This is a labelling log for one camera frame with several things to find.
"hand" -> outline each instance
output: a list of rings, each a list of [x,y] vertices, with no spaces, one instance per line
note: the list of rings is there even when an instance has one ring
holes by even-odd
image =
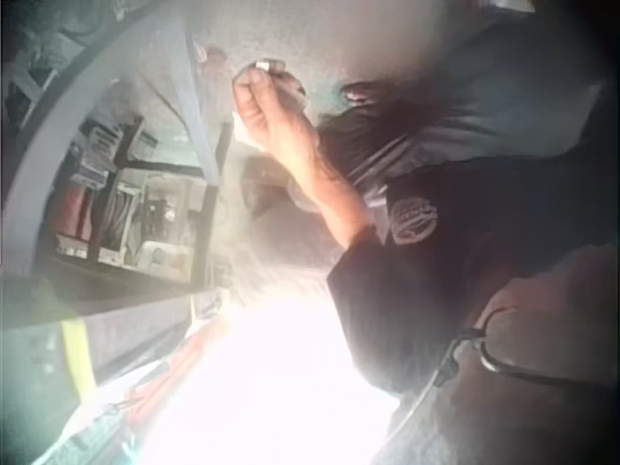
[[[294,95],[301,84],[284,71],[284,63],[270,62],[270,73],[251,65],[233,80],[239,117],[257,142],[302,184],[318,159],[319,136]]]

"circular logo patch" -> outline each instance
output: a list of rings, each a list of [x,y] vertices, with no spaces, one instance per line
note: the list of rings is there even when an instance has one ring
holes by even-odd
[[[425,240],[437,229],[437,220],[437,208],[420,197],[397,201],[389,212],[391,234],[399,245]]]

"black t-shirt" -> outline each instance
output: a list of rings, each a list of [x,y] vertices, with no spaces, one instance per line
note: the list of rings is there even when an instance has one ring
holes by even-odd
[[[327,279],[366,379],[421,388],[481,295],[581,246],[615,243],[617,173],[615,157],[574,153],[449,163],[390,184],[386,244],[363,238]]]

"shirt sleeve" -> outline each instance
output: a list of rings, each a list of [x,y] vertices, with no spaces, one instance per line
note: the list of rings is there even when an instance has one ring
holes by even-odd
[[[424,267],[405,269],[399,249],[359,241],[327,278],[357,369],[394,393],[428,382],[459,323],[442,280]]]

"bright light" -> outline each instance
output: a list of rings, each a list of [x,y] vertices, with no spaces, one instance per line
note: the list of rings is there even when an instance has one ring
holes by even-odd
[[[279,295],[232,328],[170,400],[139,463],[370,461],[396,401],[355,371],[331,303]]]

